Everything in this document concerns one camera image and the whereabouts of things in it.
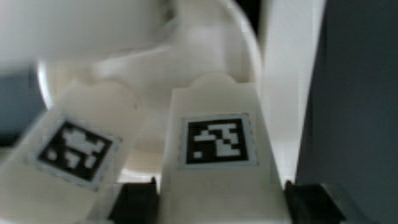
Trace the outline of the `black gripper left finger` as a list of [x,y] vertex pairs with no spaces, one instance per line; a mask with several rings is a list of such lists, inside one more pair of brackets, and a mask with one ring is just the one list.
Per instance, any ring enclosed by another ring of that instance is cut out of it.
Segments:
[[150,179],[145,183],[124,183],[108,219],[113,224],[156,224],[156,216],[156,179]]

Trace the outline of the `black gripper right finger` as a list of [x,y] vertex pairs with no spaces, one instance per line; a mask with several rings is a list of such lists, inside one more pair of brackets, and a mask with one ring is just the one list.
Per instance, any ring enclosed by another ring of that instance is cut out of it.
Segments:
[[353,200],[335,186],[287,181],[283,198],[292,224],[355,224],[362,221]]

